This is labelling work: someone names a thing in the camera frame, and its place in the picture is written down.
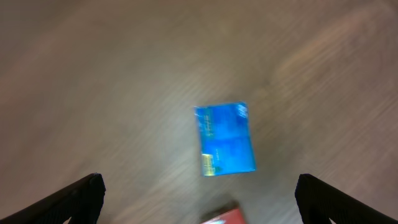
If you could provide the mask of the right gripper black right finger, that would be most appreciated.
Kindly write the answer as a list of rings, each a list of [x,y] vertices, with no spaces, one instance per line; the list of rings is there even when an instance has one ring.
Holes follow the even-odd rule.
[[[397,220],[310,175],[299,175],[296,203],[303,224],[397,224]]]

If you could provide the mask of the red Panadol box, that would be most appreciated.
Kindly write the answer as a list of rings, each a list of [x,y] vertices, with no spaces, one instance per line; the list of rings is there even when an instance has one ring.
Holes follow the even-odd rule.
[[[214,218],[209,218],[201,224],[246,224],[246,221],[240,209],[234,208]]]

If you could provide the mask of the blue VapoDrops lozenge box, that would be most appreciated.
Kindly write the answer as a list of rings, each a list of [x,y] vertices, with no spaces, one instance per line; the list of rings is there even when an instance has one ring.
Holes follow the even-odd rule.
[[[256,160],[244,102],[195,107],[205,177],[253,172]]]

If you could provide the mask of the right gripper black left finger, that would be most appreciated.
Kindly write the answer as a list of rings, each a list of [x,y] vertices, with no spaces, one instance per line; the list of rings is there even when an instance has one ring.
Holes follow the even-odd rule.
[[[102,175],[92,173],[27,208],[1,219],[1,223],[95,224],[104,204],[105,191]]]

